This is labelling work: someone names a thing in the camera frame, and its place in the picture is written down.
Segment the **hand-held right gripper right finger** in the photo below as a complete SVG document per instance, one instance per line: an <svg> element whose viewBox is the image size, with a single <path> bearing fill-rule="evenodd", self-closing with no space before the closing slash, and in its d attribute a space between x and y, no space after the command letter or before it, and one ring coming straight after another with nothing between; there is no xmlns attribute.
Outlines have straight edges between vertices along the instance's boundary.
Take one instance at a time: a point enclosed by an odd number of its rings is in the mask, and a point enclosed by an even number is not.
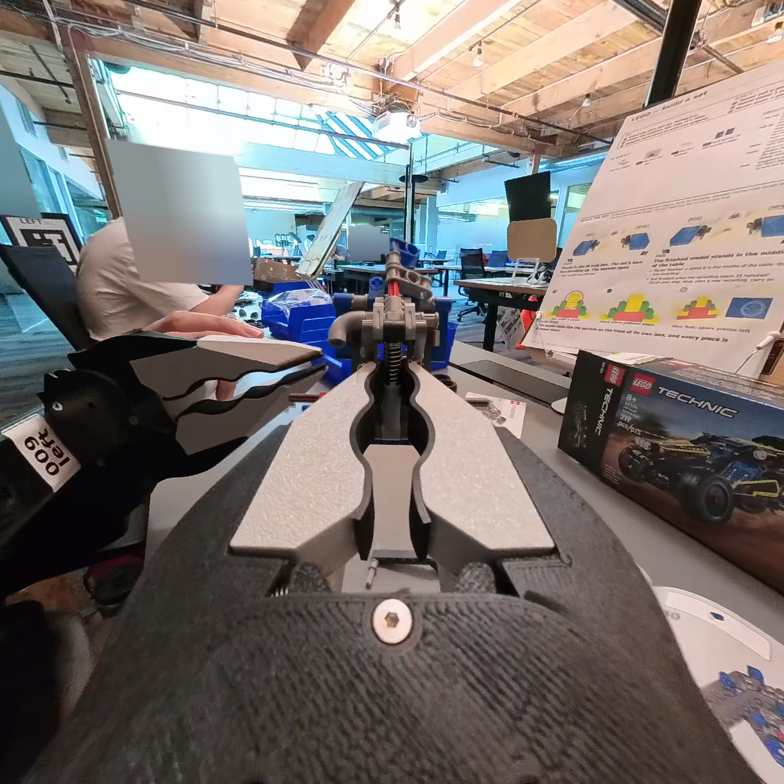
<svg viewBox="0 0 784 784"><path fill-rule="evenodd" d="M556 545L499 430L421 365L410 365L412 543L440 572L542 557Z"/></svg>

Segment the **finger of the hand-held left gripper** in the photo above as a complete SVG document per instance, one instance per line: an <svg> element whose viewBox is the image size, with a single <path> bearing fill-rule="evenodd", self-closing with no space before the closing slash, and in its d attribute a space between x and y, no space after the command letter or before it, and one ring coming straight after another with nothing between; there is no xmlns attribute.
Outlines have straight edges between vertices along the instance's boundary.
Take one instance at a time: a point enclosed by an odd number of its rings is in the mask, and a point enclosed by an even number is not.
<svg viewBox="0 0 784 784"><path fill-rule="evenodd" d="M276 339L205 336L192 347L130 362L136 377L162 401L192 394L212 381L275 374L323 357L318 347Z"/></svg>
<svg viewBox="0 0 784 784"><path fill-rule="evenodd" d="M325 361L166 361L166 456L226 456L308 392Z"/></svg>

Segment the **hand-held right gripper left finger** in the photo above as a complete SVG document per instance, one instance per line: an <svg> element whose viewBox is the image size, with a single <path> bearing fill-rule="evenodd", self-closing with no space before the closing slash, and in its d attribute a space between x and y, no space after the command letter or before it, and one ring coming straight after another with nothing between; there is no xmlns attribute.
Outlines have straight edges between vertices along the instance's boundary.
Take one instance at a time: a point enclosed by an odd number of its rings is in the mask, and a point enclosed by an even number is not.
<svg viewBox="0 0 784 784"><path fill-rule="evenodd" d="M374 534L374 435L366 364L296 417L230 540L235 554L341 568L367 557Z"/></svg>

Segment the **partly built lego buggy model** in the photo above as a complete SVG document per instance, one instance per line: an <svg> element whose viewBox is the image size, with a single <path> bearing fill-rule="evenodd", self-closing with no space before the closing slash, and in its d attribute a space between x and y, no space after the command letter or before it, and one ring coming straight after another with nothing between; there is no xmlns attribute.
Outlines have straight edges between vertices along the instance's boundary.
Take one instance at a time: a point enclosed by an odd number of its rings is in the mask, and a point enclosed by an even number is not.
<svg viewBox="0 0 784 784"><path fill-rule="evenodd" d="M441 316L430 280L405 264L413 246L393 240L381 283L365 295L335 295L328 346L348 354L353 372L369 367L375 439L408 439L417 371L430 370Z"/></svg>

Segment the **lego instruction booklet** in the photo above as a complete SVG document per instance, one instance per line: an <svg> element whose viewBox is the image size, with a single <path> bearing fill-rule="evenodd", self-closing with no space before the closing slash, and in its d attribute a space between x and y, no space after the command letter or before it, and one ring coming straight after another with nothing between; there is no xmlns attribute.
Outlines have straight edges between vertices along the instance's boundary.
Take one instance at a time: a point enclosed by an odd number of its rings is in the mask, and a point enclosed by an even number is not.
<svg viewBox="0 0 784 784"><path fill-rule="evenodd" d="M693 680L762 782L783 782L783 647L697 594L655 586Z"/></svg>

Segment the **person's left forearm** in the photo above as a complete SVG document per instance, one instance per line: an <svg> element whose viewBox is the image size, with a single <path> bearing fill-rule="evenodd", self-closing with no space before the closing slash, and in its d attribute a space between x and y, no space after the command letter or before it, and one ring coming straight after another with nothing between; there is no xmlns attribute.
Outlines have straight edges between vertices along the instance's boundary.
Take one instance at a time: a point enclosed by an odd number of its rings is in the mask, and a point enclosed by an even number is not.
<svg viewBox="0 0 784 784"><path fill-rule="evenodd" d="M79 614L35 601L1 611L1 782L22 782L93 671Z"/></svg>

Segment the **small white lego leaflet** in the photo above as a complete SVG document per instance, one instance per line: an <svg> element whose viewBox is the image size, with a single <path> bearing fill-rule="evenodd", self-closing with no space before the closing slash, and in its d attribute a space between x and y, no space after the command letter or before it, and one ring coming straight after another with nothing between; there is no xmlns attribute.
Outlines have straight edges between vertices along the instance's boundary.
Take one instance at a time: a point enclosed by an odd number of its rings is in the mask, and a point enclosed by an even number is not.
<svg viewBox="0 0 784 784"><path fill-rule="evenodd" d="M465 401L489 419L496 428L507 430L516 438L522 439L526 402L476 393L466 393Z"/></svg>

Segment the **lego set box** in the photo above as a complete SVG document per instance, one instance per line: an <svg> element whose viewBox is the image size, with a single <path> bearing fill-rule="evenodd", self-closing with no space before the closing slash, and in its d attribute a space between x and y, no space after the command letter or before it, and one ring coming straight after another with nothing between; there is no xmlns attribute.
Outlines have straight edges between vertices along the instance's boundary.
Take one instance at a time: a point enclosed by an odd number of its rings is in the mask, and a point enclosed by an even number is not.
<svg viewBox="0 0 784 784"><path fill-rule="evenodd" d="M782 387L581 350L558 440L603 483L782 593Z"/></svg>

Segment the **clear plastic bag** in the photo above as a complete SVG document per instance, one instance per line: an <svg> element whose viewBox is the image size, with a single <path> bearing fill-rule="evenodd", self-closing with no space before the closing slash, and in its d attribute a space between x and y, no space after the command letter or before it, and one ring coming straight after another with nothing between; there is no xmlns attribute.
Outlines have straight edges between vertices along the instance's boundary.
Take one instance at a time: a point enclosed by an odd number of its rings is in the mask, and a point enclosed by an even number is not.
<svg viewBox="0 0 784 784"><path fill-rule="evenodd" d="M311 308L326 307L327 315L334 315L335 309L332 304L332 297L321 289L289 289L273 294L262 306L262 318L264 321L276 321L289 323L292 312L305 311Z"/></svg>

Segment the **black office chair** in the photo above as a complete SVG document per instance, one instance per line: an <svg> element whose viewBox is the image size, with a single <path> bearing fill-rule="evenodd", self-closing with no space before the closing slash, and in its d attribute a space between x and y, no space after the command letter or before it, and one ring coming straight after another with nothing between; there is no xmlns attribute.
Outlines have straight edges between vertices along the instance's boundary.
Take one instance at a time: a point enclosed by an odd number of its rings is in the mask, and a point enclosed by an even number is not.
<svg viewBox="0 0 784 784"><path fill-rule="evenodd" d="M75 350L93 345L78 308L76 276L52 245L1 245L1 257L24 289Z"/></svg>

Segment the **leaning grey board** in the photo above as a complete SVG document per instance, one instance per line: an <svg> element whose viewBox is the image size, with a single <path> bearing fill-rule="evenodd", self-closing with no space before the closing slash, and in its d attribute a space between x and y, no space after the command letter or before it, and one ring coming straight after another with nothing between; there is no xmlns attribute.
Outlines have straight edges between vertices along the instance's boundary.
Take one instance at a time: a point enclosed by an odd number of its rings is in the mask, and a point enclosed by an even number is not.
<svg viewBox="0 0 784 784"><path fill-rule="evenodd" d="M297 275L300 279L313 281L321 275L326 264L332 258L332 249L338 242L343 222L364 186L365 182L359 180L348 182L339 189L332 206L319 226L315 239L300 260L297 268Z"/></svg>

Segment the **black monitor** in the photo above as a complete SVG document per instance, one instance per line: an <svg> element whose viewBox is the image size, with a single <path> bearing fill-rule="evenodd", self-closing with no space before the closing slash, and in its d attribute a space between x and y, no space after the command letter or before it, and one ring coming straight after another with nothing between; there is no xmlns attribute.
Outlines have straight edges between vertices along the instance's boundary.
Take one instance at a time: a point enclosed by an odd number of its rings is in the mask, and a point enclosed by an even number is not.
<svg viewBox="0 0 784 784"><path fill-rule="evenodd" d="M552 217L550 171L506 180L504 188L510 223Z"/></svg>

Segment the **white poster clip stand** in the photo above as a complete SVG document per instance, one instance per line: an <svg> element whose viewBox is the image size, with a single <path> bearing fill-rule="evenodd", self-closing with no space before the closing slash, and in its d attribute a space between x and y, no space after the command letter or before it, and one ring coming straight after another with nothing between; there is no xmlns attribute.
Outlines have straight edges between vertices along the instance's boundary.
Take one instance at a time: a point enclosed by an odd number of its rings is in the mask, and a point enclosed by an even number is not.
<svg viewBox="0 0 784 784"><path fill-rule="evenodd" d="M735 369L735 373L758 381L771 378L777 371L776 367L783 353L783 328L779 331L768 332L744 358L740 365ZM746 370L749 364L754 364L756 358L761 355L764 362L755 375Z"/></svg>

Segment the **white printed instruction poster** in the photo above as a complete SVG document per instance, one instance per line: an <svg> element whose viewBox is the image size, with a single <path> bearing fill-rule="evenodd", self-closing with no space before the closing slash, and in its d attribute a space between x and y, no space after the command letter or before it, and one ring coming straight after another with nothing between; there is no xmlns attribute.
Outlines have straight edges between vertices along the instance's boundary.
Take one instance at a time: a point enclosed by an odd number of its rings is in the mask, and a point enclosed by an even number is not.
<svg viewBox="0 0 784 784"><path fill-rule="evenodd" d="M760 376L783 319L783 66L628 117L524 338Z"/></svg>

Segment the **black steel column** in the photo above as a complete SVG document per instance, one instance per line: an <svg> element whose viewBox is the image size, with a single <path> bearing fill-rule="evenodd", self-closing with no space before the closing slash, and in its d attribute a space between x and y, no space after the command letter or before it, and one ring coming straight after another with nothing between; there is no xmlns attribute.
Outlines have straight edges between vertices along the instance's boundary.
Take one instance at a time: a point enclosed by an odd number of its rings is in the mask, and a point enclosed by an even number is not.
<svg viewBox="0 0 784 784"><path fill-rule="evenodd" d="M643 104L645 109L675 96L701 5L701 1L670 3L661 34L659 56Z"/></svg>

